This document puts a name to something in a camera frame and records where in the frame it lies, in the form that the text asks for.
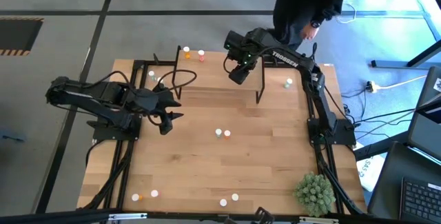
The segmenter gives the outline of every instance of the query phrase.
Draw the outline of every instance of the green plant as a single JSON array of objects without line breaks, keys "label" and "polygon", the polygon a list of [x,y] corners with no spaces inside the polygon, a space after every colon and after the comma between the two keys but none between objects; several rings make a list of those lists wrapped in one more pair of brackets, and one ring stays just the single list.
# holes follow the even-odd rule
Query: green plant
[{"label": "green plant", "polygon": [[308,215],[315,217],[330,212],[332,203],[336,201],[331,182],[323,175],[314,175],[312,172],[297,184],[293,195]]}]

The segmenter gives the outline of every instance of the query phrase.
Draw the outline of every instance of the hand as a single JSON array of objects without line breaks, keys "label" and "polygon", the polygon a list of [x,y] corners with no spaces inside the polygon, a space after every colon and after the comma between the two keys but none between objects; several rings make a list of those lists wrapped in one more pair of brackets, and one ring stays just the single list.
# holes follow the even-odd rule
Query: hand
[{"label": "hand", "polygon": [[302,39],[309,39],[310,41],[316,37],[319,28],[313,28],[310,23],[308,23],[300,33]]}]

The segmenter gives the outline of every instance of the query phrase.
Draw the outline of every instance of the concrete floor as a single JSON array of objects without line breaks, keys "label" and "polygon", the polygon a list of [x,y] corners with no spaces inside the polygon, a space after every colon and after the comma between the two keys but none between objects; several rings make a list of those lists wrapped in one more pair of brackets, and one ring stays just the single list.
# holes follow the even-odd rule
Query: concrete floor
[{"label": "concrete floor", "polygon": [[[275,0],[112,0],[111,10],[271,10]],[[100,10],[104,0],[0,0],[1,10]],[[345,0],[357,10],[419,11],[416,0]],[[32,211],[37,191],[63,125],[65,112],[45,103],[44,94],[57,76],[77,79],[98,17],[44,17],[45,23],[27,57],[0,57],[0,127],[27,137],[25,143],[0,141],[0,216]],[[173,59],[177,45],[223,51],[230,30],[245,33],[257,26],[271,27],[271,16],[124,16],[107,17],[88,81],[112,69],[115,59]],[[435,42],[420,17],[362,18],[348,24],[326,22],[315,42],[316,59],[336,64],[342,92],[374,80],[390,85],[412,79],[424,70],[372,69],[372,59],[407,61]],[[304,42],[299,52],[311,53]],[[365,117],[415,106],[423,80],[367,95]],[[345,100],[360,118],[362,97]],[[84,175],[85,153],[92,129],[90,117],[77,115],[57,177],[49,212],[73,210]],[[382,128],[388,135],[405,130],[408,123]],[[359,130],[370,130],[373,123]],[[383,139],[366,136],[363,144]]]}]

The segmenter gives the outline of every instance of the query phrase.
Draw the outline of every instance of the wooden table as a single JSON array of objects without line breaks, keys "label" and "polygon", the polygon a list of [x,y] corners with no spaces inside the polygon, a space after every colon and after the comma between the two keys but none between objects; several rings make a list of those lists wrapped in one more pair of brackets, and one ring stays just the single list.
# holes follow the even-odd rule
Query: wooden table
[{"label": "wooden table", "polygon": [[[265,92],[256,104],[255,95],[249,91],[260,88],[259,82],[250,75],[250,81],[244,83],[245,90],[241,89],[223,71],[219,59],[223,62],[224,58],[225,54],[206,52],[201,63],[192,53],[182,67],[178,64],[178,68],[194,69],[198,73],[194,85],[183,89],[180,100],[183,106],[174,110],[185,116],[175,120],[174,129],[165,136],[147,119],[143,120],[140,139],[134,147],[124,210],[254,214],[261,206],[272,214],[305,213],[292,193],[306,173],[317,172],[317,165],[308,143],[308,108],[300,73],[293,69],[266,68]],[[212,63],[220,66],[204,69]],[[132,64],[133,60],[116,60],[113,70],[121,70],[130,77]],[[320,67],[328,89],[341,106],[334,67]],[[157,76],[172,69],[172,66],[149,67]],[[288,77],[293,84],[290,89],[284,89]],[[183,78],[180,75],[175,83]],[[111,78],[121,79],[118,75]],[[166,78],[165,85],[170,87],[171,80]],[[155,83],[148,79],[147,87],[152,88]],[[332,102],[328,102],[331,110],[342,118]],[[231,138],[216,138],[216,128],[230,130]],[[78,207],[89,203],[107,180],[114,148],[115,142],[109,141],[92,150]],[[354,155],[347,147],[335,145],[334,157],[341,185],[356,205],[366,211]],[[111,207],[116,205],[118,189],[116,182]],[[159,197],[152,198],[152,190],[158,190]],[[134,193],[143,195],[144,199],[132,201]],[[233,193],[239,194],[239,201],[231,200]],[[222,198],[228,200],[227,207],[219,205]]]}]

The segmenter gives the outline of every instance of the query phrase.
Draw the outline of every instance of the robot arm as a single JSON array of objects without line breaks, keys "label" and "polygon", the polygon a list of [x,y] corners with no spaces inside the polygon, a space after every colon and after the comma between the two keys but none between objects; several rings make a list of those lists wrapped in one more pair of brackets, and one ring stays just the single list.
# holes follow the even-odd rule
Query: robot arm
[{"label": "robot arm", "polygon": [[331,135],[335,132],[337,118],[326,100],[325,76],[313,59],[291,51],[262,28],[248,32],[245,37],[230,31],[224,48],[229,50],[227,58],[238,62],[236,68],[229,73],[229,78],[237,84],[243,83],[249,71],[256,66],[259,57],[269,56],[297,69],[302,77],[303,90],[316,106],[320,117],[320,132]]},{"label": "robot arm", "polygon": [[127,83],[80,83],[67,77],[58,77],[46,92],[51,105],[73,105],[98,116],[98,121],[88,121],[93,128],[105,127],[124,133],[138,132],[135,119],[139,115],[159,116],[161,134],[172,130],[172,120],[182,114],[167,113],[166,107],[180,107],[173,94],[162,83],[153,90],[133,89]]}]

